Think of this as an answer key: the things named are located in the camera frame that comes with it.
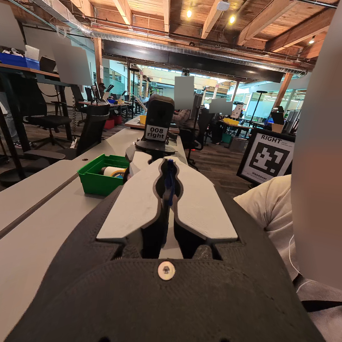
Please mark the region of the silver ventilation duct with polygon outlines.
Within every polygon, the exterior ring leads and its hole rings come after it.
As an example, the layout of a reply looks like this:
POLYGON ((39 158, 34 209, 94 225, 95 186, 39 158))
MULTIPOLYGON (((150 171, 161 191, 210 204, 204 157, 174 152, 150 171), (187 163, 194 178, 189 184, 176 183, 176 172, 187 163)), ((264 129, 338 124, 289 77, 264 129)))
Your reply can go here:
POLYGON ((195 50, 190 47, 165 45, 147 42, 110 33, 93 30, 80 24, 76 26, 88 38, 100 38, 105 41, 105 53, 129 58, 170 64, 184 68, 197 69, 239 78, 280 82, 282 74, 290 73, 304 77, 308 70, 289 66, 266 64, 243 58, 195 50))

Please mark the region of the black office chair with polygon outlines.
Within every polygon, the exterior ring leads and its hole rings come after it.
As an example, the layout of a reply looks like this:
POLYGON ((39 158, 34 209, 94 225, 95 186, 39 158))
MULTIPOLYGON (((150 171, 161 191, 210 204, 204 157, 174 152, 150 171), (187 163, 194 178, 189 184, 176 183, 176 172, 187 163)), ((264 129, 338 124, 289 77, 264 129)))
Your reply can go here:
POLYGON ((209 113, 209 110, 204 108, 197 115, 194 122, 194 127, 188 129, 179 129, 179 136, 182 141, 184 150, 188 150, 186 160, 189 166, 199 171, 195 165, 195 161, 190 158, 191 151, 201 151, 204 147, 204 136, 208 129, 209 123, 213 118, 213 114, 209 113))
POLYGON ((34 149, 39 149, 47 144, 51 144, 65 149, 61 142, 68 143, 69 140, 54 137, 52 131, 54 130, 55 133, 58 133, 58 128, 60 126, 69 125, 71 119, 65 116, 48 115, 47 104, 37 82, 31 78, 24 78, 22 83, 24 90, 20 91, 18 97, 23 120, 29 125, 39 126, 40 128, 49 131, 49 136, 47 138, 33 141, 32 147, 34 147, 34 149))
POLYGON ((85 123, 76 148, 66 148, 59 152, 30 150, 28 152, 24 152, 24 156, 28 158, 42 157, 47 159, 51 164, 60 160, 75 159, 101 143, 102 131, 104 129, 105 122, 109 118, 109 109, 109 104, 91 105, 87 107, 85 123))

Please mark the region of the person's cream shirt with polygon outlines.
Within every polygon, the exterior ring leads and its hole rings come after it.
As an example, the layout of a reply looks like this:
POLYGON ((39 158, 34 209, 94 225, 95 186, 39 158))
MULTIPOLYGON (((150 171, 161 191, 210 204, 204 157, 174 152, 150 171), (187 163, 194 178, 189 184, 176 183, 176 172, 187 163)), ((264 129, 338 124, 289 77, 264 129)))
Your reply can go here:
POLYGON ((299 300, 325 341, 342 341, 342 291, 300 273, 293 234, 291 175, 275 177, 234 198, 268 234, 299 300))

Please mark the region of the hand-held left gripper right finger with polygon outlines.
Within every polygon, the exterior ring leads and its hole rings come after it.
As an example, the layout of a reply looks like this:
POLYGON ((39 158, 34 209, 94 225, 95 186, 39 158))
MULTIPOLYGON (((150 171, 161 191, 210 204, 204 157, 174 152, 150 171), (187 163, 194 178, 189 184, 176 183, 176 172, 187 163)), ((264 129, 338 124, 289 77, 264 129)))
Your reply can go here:
POLYGON ((214 184, 190 166, 174 160, 180 193, 174 205, 174 236, 184 259, 197 248, 238 241, 238 234, 214 184))

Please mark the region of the green plastic bin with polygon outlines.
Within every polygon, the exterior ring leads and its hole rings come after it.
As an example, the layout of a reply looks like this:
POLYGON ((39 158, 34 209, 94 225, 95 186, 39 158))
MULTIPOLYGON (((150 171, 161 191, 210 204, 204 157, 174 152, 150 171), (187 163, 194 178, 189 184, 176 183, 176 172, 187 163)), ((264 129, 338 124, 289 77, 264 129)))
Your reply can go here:
POLYGON ((91 160, 88 164, 80 168, 77 172, 83 186, 85 194, 108 196, 117 187, 123 185, 123 179, 100 175, 102 167, 118 167, 129 169, 129 162, 125 157, 102 154, 91 160))

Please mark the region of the framed marker sign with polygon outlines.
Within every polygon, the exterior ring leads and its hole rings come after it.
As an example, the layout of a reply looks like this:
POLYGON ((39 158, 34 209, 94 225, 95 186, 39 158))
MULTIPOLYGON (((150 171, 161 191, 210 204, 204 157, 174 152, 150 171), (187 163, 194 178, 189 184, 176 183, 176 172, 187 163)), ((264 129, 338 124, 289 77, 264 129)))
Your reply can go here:
POLYGON ((295 141, 292 135, 252 129, 237 177, 258 186, 291 174, 295 141))

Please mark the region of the wooden standing desk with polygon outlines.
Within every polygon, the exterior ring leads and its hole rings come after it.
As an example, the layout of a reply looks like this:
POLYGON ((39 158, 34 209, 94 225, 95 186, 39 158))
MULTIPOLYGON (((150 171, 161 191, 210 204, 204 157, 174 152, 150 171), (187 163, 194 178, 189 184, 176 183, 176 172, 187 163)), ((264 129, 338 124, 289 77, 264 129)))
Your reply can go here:
MULTIPOLYGON (((65 97, 65 87, 71 87, 71 85, 61 82, 59 75, 54 73, 48 73, 45 71, 39 71, 25 67, 6 65, 2 63, 0 66, 0 75, 1 85, 6 94, 6 98, 14 121, 15 129, 21 143, 22 150, 23 152, 27 152, 31 150, 31 146, 29 144, 24 126, 26 122, 23 120, 23 116, 20 112, 20 102, 18 97, 20 91, 24 90, 22 83, 23 79, 31 78, 37 82, 37 85, 39 83, 42 83, 56 86, 59 91, 59 99, 62 106, 62 115, 59 116, 65 117, 69 117, 65 97)), ((54 137, 67 139, 69 140, 69 143, 72 142, 71 123, 69 125, 60 126, 58 130, 58 133, 56 133, 54 130, 52 131, 54 137)))

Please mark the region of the blue storage bin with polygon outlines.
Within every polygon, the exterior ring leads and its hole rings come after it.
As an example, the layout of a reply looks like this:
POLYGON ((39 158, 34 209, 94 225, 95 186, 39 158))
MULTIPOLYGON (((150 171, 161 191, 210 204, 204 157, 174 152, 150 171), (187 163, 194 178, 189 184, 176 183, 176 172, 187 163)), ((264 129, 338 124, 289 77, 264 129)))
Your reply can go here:
POLYGON ((25 67, 40 70, 40 62, 31 58, 21 57, 14 54, 0 54, 0 62, 6 65, 25 67))

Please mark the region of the grey trash can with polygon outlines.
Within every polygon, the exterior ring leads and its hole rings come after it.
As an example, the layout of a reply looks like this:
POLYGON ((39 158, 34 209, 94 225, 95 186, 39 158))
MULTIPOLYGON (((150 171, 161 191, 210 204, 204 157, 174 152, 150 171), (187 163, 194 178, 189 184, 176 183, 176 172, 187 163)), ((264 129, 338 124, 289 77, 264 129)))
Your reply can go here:
POLYGON ((244 153, 247 144, 248 139, 233 137, 229 149, 232 152, 244 153))

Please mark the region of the black floor stand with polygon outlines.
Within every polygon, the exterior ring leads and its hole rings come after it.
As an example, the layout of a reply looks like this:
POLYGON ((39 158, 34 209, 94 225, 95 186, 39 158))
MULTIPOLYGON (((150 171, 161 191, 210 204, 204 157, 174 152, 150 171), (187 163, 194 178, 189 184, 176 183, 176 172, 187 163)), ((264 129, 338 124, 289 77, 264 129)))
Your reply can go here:
POLYGON ((22 166, 19 160, 19 155, 15 149, 14 143, 10 136, 10 132, 8 130, 6 120, 4 118, 2 110, 0 110, 0 126, 1 126, 3 136, 5 138, 5 141, 6 141, 7 147, 11 154, 12 160, 15 164, 15 169, 7 170, 6 172, 1 173, 1 176, 0 176, 1 185, 8 188, 28 178, 30 174, 28 173, 27 169, 22 166))

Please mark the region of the grey desk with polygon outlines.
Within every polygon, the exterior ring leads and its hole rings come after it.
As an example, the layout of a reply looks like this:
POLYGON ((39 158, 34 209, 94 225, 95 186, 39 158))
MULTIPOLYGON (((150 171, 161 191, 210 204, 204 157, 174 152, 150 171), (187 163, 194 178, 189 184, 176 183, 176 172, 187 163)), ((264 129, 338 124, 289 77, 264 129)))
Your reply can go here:
POLYGON ((219 341, 209 312, 209 260, 142 258, 96 236, 123 186, 85 216, 57 203, 67 186, 5 236, 4 341, 219 341))

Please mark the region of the blue pen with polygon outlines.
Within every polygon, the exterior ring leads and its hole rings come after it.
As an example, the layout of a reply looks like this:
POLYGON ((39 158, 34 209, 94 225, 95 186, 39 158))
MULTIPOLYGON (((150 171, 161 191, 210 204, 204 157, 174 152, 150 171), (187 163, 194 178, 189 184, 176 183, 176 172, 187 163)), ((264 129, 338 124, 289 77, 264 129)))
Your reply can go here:
POLYGON ((163 205, 166 207, 172 207, 173 205, 173 196, 175 193, 175 164, 173 159, 167 160, 167 168, 165 174, 165 191, 163 194, 163 205))

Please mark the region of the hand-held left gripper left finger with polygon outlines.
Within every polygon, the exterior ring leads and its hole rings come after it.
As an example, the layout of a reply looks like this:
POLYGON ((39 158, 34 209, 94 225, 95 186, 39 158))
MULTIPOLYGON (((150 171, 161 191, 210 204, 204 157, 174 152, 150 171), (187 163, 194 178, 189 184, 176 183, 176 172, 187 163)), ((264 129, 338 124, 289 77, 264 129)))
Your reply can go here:
POLYGON ((147 259, 157 259, 166 242, 169 207, 163 205, 167 159, 158 159, 144 170, 151 182, 122 187, 96 240, 134 245, 147 259))

